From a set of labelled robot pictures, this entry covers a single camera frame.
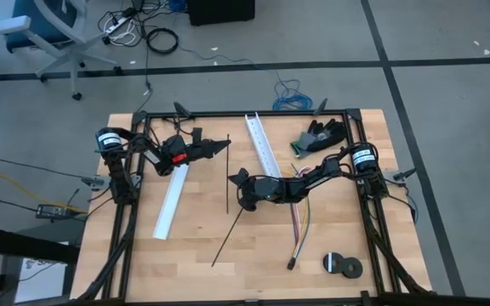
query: white sticker label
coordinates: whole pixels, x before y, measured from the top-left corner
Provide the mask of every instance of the white sticker label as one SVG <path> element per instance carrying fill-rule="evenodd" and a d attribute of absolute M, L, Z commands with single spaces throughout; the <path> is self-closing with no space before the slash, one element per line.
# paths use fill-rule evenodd
<path fill-rule="evenodd" d="M 151 162 L 154 162 L 154 163 L 160 162 L 160 160 L 158 159 L 158 157 L 155 156 L 154 154 L 152 154 L 152 152 L 150 152 L 150 151 L 146 151 L 143 154 L 145 154 L 145 157 L 148 158 L 149 161 L 151 161 Z"/>
<path fill-rule="evenodd" d="M 103 140 L 108 139 L 108 138 L 120 139 L 120 136 L 118 136 L 117 133 L 104 133 L 103 135 L 98 137 L 98 141 L 103 141 Z"/>
<path fill-rule="evenodd" d="M 358 157 L 365 156 L 365 155 L 370 155 L 370 150 L 360 150 L 357 153 L 353 154 L 353 159 L 357 159 Z"/>
<path fill-rule="evenodd" d="M 375 160 L 375 157 L 373 157 L 372 155 L 369 155 L 369 156 L 362 156 L 362 157 L 358 157 L 356 158 L 353 163 L 356 165 L 358 165 L 359 163 L 361 162 L 364 162 L 364 161 L 373 161 Z"/>
<path fill-rule="evenodd" d="M 120 139 L 105 139 L 103 140 L 103 145 L 108 144 L 121 144 Z"/>

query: chair base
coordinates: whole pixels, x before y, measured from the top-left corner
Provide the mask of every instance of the chair base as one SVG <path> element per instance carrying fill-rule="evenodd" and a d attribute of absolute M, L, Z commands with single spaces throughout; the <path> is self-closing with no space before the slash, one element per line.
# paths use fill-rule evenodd
<path fill-rule="evenodd" d="M 85 44 L 77 45 L 73 44 L 67 48 L 60 50 L 59 56 L 55 56 L 55 60 L 50 62 L 48 65 L 39 69 L 35 72 L 37 77 L 41 80 L 41 82 L 46 82 L 47 78 L 44 76 L 45 73 L 60 67 L 64 64 L 69 64 L 69 72 L 71 75 L 71 91 L 73 92 L 72 98 L 75 100 L 80 100 L 82 95 L 77 91 L 77 78 L 78 78 L 78 66 L 84 68 L 86 65 L 84 64 L 84 60 L 92 60 L 97 61 L 104 64 L 110 64 L 114 66 L 115 71 L 120 71 L 122 73 L 122 69 L 118 66 L 118 63 L 112 59 L 107 59 L 102 56 L 90 54 L 87 49 L 92 46 L 96 41 L 100 39 L 100 36 L 92 37 Z"/>

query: wooden tabletop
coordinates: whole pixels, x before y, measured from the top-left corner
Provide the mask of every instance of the wooden tabletop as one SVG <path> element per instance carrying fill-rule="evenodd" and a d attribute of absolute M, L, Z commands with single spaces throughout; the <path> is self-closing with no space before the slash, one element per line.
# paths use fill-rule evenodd
<path fill-rule="evenodd" d="M 317 120 L 327 122 L 330 118 L 321 116 Z M 291 162 L 296 167 L 314 167 L 325 155 L 339 151 L 340 145 L 297 160 L 289 143 L 308 128 L 312 117 L 263 116 L 260 119 L 282 172 L 292 171 Z M 383 112 L 362 110 L 362 120 L 367 140 L 379 149 L 382 170 L 397 170 Z M 108 126 L 130 128 L 131 114 L 111 115 Z M 151 127 L 159 139 L 174 134 L 173 125 L 167 122 L 153 120 Z M 203 128 L 204 138 L 226 139 L 226 135 L 230 135 L 230 175 L 241 167 L 251 175 L 263 174 L 243 117 L 197 118 L 182 124 L 187 131 L 192 127 Z M 99 174 L 107 172 L 101 161 Z M 375 296 L 356 187 L 345 178 L 332 179 L 310 193 L 311 226 L 293 271 L 287 269 L 293 251 L 289 208 L 268 202 L 260 202 L 256 212 L 242 214 L 212 268 L 211 262 L 240 210 L 236 186 L 230 184 L 230 213 L 226 214 L 225 174 L 225 151 L 213 159 L 190 165 L 169 238 L 161 241 L 152 238 L 152 232 L 170 177 L 159 177 L 154 167 L 145 165 L 129 271 L 128 302 L 352 298 L 359 297 L 363 290 Z M 402 189 L 389 187 L 393 196 L 407 200 Z M 109 197 L 104 195 L 93 202 L 90 210 Z M 392 199 L 383 199 L 383 206 L 395 255 L 421 286 L 430 288 L 409 208 Z M 301 216 L 304 208 L 300 203 Z M 88 219 L 71 292 L 73 297 L 84 292 L 107 259 L 115 211 L 116 205 L 107 203 Z M 363 275 L 350 280 L 327 273 L 322 267 L 322 258 L 328 252 L 359 258 Z M 390 288 L 385 259 L 379 256 L 385 286 Z M 121 262 L 116 267 L 113 294 L 117 292 Z"/>

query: thin black stick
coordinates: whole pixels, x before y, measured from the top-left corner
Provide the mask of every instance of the thin black stick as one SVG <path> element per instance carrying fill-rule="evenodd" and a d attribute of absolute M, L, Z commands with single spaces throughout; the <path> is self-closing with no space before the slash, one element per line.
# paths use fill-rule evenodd
<path fill-rule="evenodd" d="M 239 219 L 239 217 L 242 215 L 243 213 L 243 208 L 239 211 L 239 213 L 237 214 L 237 217 L 236 217 L 236 220 L 234 221 L 234 224 L 231 225 L 230 227 L 230 231 L 228 232 L 228 235 L 226 235 L 226 238 L 224 241 L 222 241 L 222 245 L 220 245 L 220 249 L 219 251 L 217 252 L 217 256 L 214 257 L 213 259 L 213 263 L 211 263 L 211 267 L 214 266 L 214 263 L 217 262 L 217 258 L 219 258 L 219 255 L 220 255 L 220 251 L 222 251 L 222 248 L 225 247 L 225 244 L 226 244 L 226 241 L 228 240 L 228 237 L 230 237 L 230 233 L 234 230 L 234 226 L 236 226 L 236 223 L 237 223 L 237 220 Z"/>
<path fill-rule="evenodd" d="M 230 146 L 226 146 L 226 214 L 228 214 L 228 163 L 230 162 Z"/>

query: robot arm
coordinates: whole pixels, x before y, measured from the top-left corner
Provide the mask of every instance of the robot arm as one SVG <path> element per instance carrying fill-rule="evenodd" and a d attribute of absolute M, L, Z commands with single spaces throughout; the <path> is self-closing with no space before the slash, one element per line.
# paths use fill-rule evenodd
<path fill-rule="evenodd" d="M 274 203 L 298 203 L 307 197 L 310 191 L 329 179 L 345 177 L 352 180 L 367 180 L 373 196 L 386 195 L 386 185 L 379 171 L 375 147 L 369 143 L 354 144 L 342 149 L 340 153 L 326 156 L 320 166 L 301 178 L 273 178 L 265 175 L 249 176 L 242 168 L 237 175 L 228 179 L 242 192 L 239 205 L 254 212 L 257 201 Z M 358 174 L 341 171 L 339 162 L 348 154 L 353 155 L 353 163 Z"/>
<path fill-rule="evenodd" d="M 133 153 L 145 155 L 158 175 L 167 176 L 175 167 L 213 156 L 228 146 L 230 140 L 202 139 L 202 130 L 192 130 L 192 143 L 186 144 L 182 136 L 174 135 L 162 144 L 153 142 L 143 133 L 132 133 L 124 128 L 104 127 L 96 134 L 99 152 L 109 167 L 111 193 L 116 204 L 133 204 L 137 194 L 129 174 L 124 170 L 123 158 Z"/>

